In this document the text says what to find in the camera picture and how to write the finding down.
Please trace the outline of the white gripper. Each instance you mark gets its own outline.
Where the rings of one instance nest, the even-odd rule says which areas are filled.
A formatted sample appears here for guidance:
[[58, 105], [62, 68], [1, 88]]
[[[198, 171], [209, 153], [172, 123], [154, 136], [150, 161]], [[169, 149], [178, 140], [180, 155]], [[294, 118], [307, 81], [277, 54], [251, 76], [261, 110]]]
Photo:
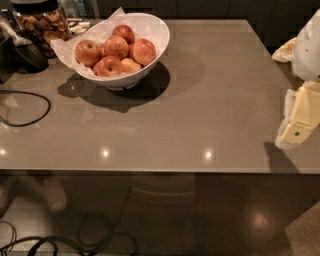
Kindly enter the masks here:
[[320, 124], [320, 9], [298, 36], [290, 39], [273, 54], [272, 59], [292, 61], [292, 72], [304, 80], [297, 90], [289, 89], [284, 101], [284, 119], [275, 145], [289, 150], [305, 142]]

